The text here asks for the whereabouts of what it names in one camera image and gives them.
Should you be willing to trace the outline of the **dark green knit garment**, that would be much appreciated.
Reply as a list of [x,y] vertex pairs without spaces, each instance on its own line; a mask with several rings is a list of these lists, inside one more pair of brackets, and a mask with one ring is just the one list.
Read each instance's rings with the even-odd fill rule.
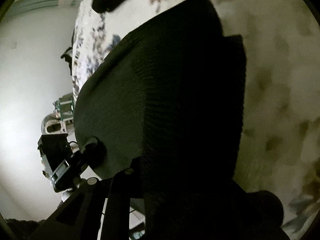
[[146,159],[146,236],[218,239],[243,126],[246,54],[211,0],[185,0],[128,33],[80,90],[79,145],[103,179]]

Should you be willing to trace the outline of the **green white storage shelf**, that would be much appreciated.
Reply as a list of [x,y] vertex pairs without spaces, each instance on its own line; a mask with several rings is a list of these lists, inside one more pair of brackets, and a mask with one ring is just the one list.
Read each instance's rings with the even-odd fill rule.
[[74,97],[73,93],[68,93],[53,102],[56,118],[65,123],[72,123],[74,119]]

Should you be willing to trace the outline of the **floral bed sheet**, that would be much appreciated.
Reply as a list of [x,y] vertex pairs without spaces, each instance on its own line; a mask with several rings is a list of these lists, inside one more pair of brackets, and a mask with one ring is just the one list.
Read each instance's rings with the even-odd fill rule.
[[[185,0],[125,0],[97,13],[82,0],[73,45],[74,96],[130,32]],[[243,126],[233,178],[282,202],[289,239],[319,239],[319,25],[303,0],[211,0],[224,36],[246,54]],[[146,159],[130,207],[145,215]]]

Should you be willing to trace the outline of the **right blue striped curtain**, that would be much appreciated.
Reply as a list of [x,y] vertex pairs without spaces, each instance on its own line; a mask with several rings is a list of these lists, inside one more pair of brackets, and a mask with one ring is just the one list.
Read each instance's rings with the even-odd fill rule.
[[19,0],[12,4],[5,18],[11,18],[37,9],[51,7],[78,7],[82,0]]

